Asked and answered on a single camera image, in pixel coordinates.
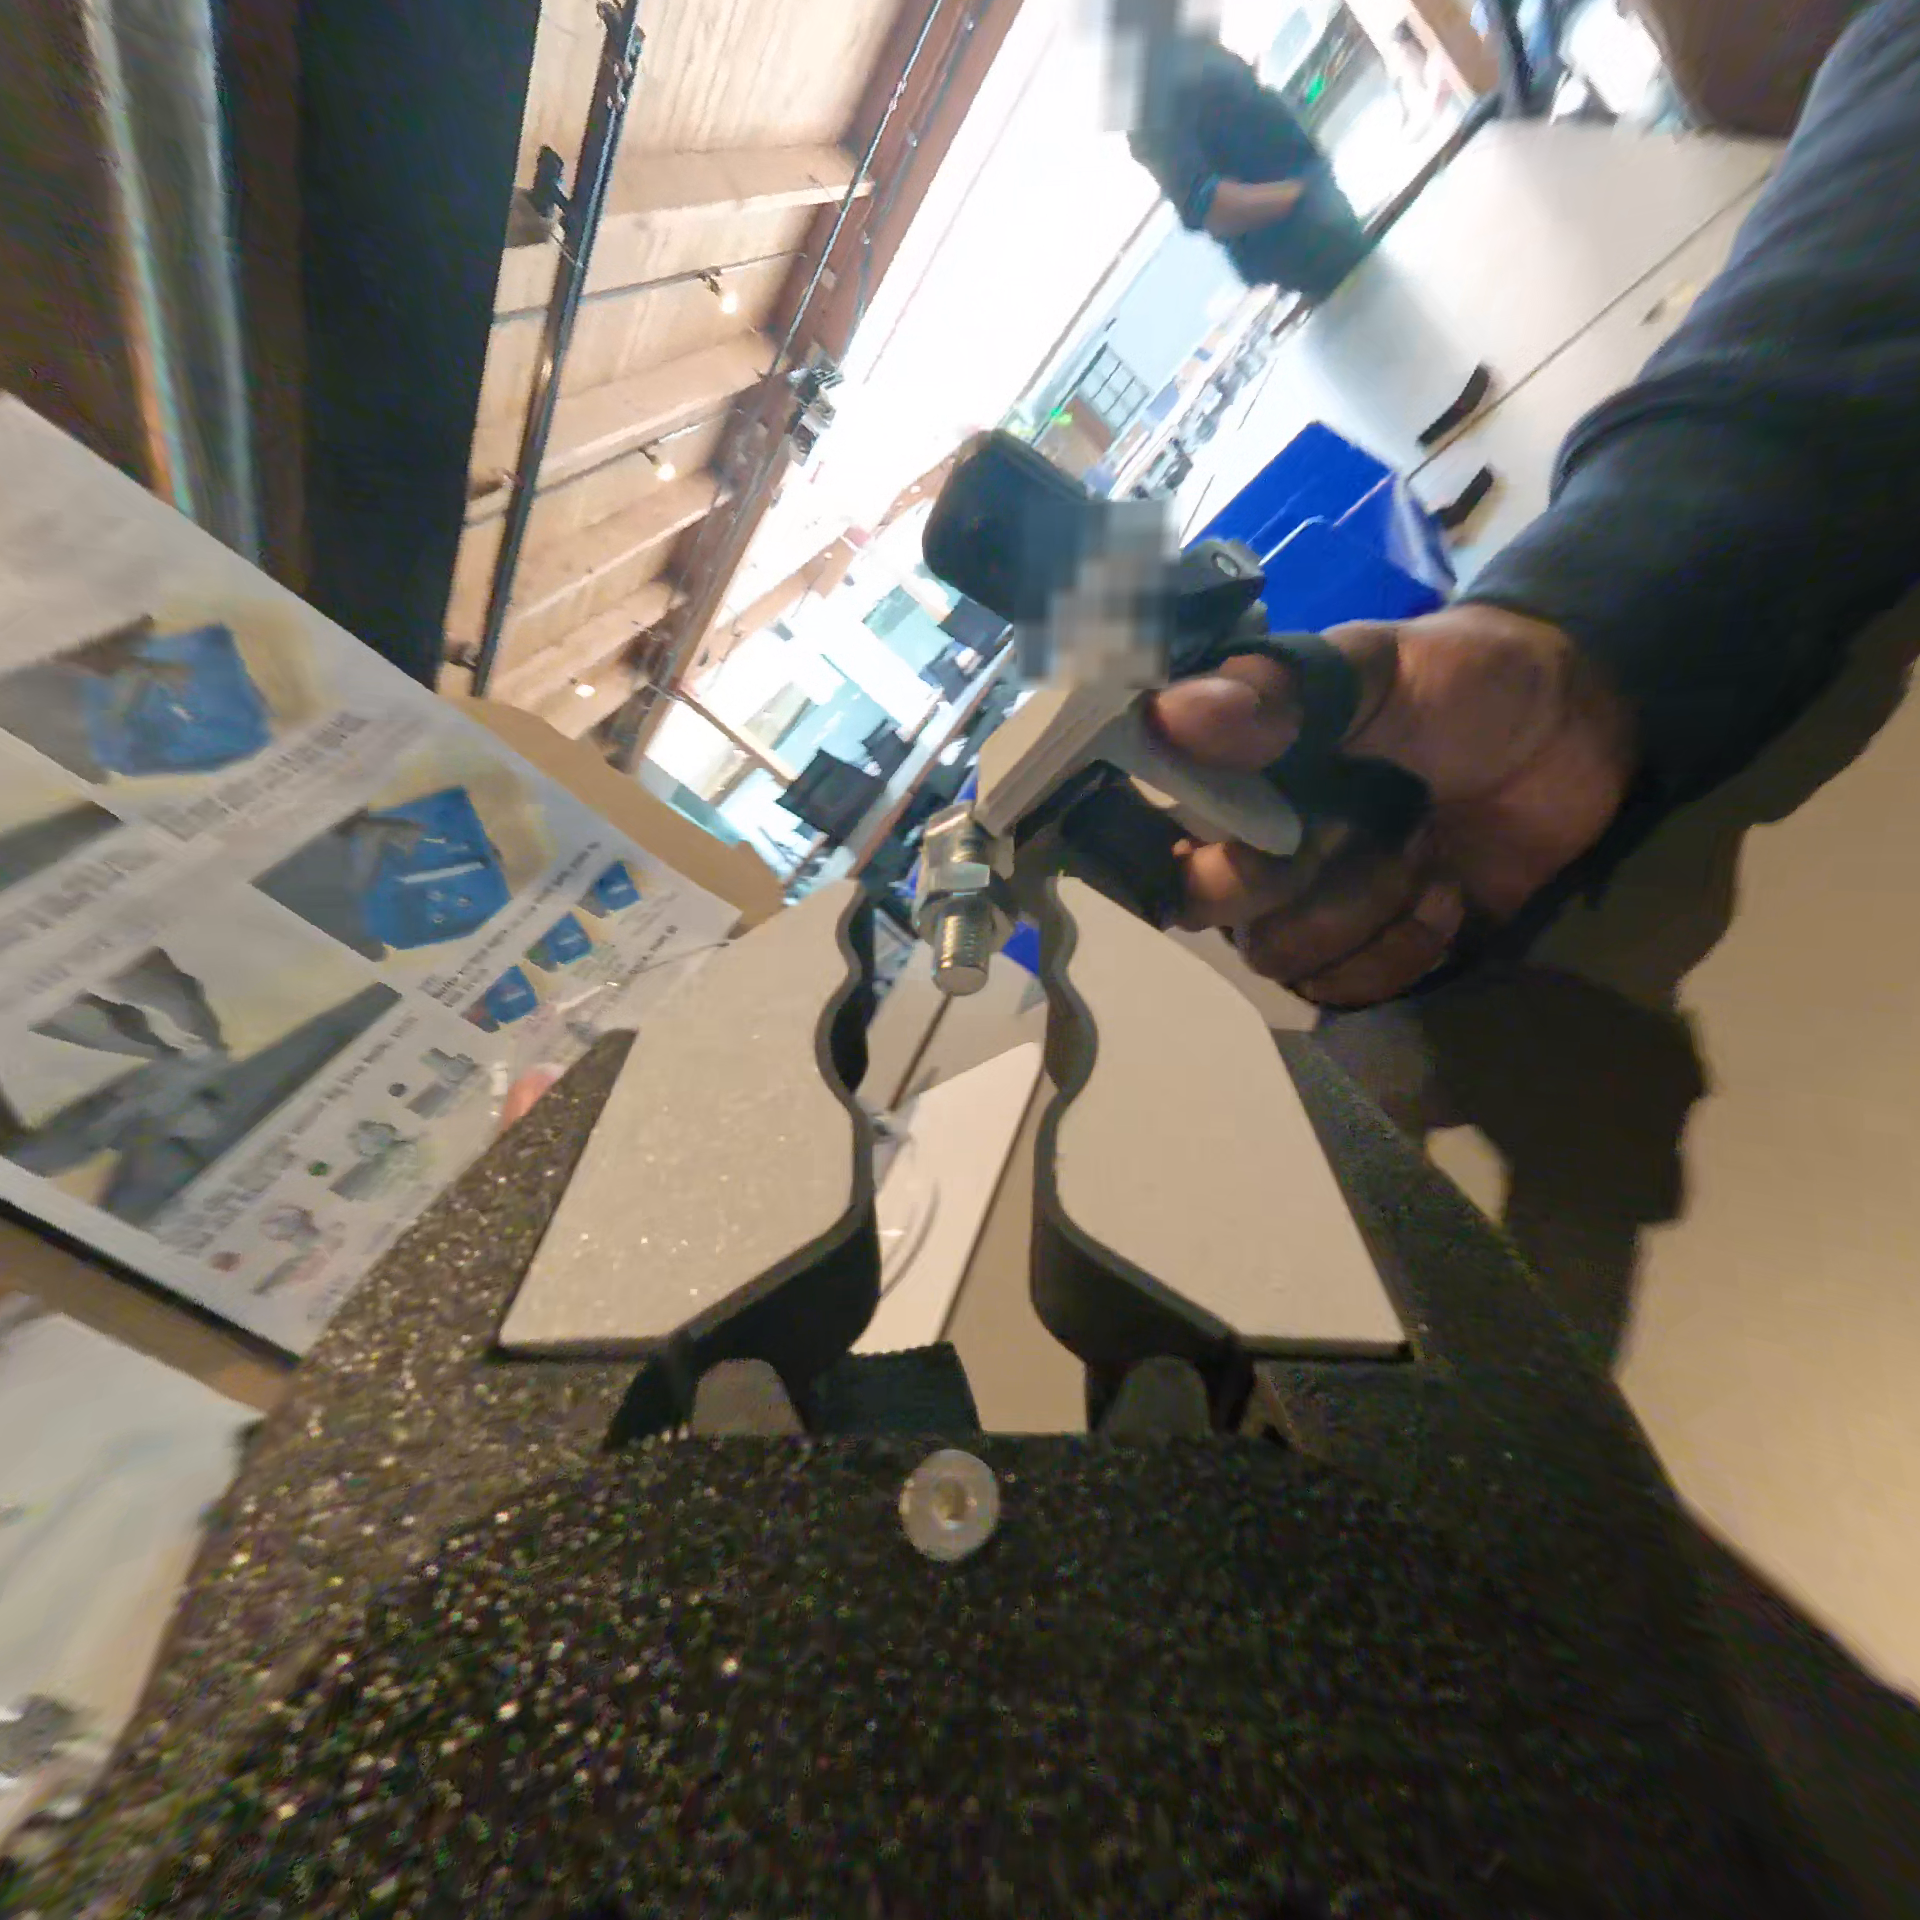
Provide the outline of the person's right forearm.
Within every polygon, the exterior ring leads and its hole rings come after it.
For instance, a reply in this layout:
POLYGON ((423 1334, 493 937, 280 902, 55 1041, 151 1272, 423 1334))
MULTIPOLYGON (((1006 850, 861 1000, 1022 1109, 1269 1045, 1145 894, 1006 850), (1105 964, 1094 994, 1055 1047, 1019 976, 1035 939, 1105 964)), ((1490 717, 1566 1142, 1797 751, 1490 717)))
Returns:
POLYGON ((1740 774, 1915 585, 1918 4, 1877 4, 1721 275, 1571 427, 1549 508, 1466 592, 1571 636, 1639 742, 1615 821, 1522 927, 1740 774))

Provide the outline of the black office chair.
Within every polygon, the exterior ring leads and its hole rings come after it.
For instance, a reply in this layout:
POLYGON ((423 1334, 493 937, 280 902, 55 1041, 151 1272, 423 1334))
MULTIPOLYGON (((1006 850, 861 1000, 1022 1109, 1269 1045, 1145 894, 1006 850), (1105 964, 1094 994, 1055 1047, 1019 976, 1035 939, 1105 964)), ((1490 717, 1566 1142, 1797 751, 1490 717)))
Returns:
POLYGON ((859 831, 886 786, 887 777, 874 766, 820 746, 808 758, 797 781, 781 789, 777 806, 834 850, 859 831))

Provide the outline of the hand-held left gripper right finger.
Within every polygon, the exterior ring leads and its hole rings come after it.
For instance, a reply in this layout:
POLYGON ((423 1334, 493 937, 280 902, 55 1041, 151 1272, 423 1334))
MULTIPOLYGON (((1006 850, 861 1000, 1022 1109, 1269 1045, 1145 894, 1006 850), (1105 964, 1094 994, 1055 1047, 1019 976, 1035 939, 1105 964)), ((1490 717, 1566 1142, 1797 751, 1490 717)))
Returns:
POLYGON ((1046 883, 1051 1103, 1028 1289, 1090 1423, 1150 1360, 1233 1425, 1263 1360, 1399 1363, 1412 1328, 1281 1031, 1233 971, 1082 879, 1046 883))

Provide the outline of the metal air duct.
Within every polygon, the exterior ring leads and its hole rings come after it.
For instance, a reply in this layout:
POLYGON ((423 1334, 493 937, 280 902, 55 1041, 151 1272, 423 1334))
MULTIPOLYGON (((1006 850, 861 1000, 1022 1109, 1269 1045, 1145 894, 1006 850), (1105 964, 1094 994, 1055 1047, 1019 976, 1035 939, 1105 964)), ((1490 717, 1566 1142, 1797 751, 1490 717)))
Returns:
POLYGON ((260 557, 212 4, 86 4, 151 489, 260 557))

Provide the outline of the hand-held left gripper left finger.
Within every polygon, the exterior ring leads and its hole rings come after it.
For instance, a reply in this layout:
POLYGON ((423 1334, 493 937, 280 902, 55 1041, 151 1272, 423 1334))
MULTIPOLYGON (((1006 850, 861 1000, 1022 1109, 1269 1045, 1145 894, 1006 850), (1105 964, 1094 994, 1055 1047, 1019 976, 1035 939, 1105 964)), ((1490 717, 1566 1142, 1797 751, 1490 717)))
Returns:
POLYGON ((714 1339, 813 1261, 854 1302, 786 1315, 834 1358, 879 1300, 869 1067, 873 902, 854 879, 723 948, 643 1023, 503 1311, 514 1358, 628 1358, 714 1339))

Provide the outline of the black wall screen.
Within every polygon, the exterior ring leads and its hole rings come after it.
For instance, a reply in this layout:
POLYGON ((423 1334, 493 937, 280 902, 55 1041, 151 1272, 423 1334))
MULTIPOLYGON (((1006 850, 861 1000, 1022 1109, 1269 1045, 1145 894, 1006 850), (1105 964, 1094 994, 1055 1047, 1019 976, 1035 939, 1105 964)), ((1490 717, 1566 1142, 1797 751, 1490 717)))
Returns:
POLYGON ((539 4, 301 4, 307 600, 445 659, 539 4))

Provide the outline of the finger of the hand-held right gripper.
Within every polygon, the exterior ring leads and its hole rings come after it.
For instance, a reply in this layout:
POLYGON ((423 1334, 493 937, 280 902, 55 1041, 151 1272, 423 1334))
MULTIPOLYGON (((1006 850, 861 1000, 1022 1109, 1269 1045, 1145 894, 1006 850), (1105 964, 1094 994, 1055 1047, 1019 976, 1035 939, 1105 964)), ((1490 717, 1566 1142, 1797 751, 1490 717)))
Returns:
POLYGON ((1017 843, 1028 816, 1088 777, 1129 777, 1139 709, 1144 688, 1134 684, 1032 688, 975 753, 974 826, 982 840, 1017 843))

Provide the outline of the steel bolt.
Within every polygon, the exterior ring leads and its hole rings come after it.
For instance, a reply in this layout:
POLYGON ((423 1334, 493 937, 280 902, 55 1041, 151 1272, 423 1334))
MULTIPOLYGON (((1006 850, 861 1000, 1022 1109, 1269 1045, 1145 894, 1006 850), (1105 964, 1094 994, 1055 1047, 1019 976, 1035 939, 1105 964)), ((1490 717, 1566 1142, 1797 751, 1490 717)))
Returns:
MULTIPOLYGON (((937 875, 961 883, 998 875, 1008 882, 1014 890, 1008 854, 1002 850, 1002 840, 996 840, 981 821, 969 798, 954 804, 929 820, 920 831, 916 896, 920 875, 937 875)), ((944 994, 961 1000, 985 987, 988 958, 996 955, 998 943, 988 943, 988 927, 949 914, 948 925, 937 927, 934 943, 923 943, 923 950, 932 955, 934 987, 944 994)))

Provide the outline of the person's right hand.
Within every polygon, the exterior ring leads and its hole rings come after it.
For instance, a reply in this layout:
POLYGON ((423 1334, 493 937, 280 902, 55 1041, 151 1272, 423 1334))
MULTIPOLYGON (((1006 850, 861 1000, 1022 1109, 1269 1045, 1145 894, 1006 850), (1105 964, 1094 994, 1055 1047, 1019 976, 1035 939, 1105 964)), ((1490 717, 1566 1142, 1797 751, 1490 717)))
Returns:
POLYGON ((1462 605, 1325 633, 1359 703, 1341 751, 1399 766, 1427 794, 1385 843, 1312 820, 1299 850, 1182 843, 1188 931, 1225 934, 1263 978, 1320 1007, 1417 988, 1587 854, 1635 770, 1633 713, 1571 636, 1462 605))

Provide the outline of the blue plastic bin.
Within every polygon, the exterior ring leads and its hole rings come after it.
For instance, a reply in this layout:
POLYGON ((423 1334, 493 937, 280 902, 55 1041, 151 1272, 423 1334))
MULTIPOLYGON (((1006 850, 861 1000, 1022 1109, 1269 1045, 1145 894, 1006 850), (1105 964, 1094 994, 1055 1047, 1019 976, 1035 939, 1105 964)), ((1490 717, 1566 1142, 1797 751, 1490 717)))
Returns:
POLYGON ((1260 561, 1260 605, 1276 633, 1425 618, 1457 588, 1443 531, 1405 477, 1320 420, 1192 540, 1233 540, 1260 561))

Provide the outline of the printed instruction sheet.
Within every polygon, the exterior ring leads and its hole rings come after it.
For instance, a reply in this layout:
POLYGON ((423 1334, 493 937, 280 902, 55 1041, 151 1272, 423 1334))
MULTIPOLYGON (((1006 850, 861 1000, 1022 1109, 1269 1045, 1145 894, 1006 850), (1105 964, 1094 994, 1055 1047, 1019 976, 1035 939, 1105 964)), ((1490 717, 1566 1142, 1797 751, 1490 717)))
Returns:
POLYGON ((3 1200, 303 1355, 743 911, 3 398, 3 1200))

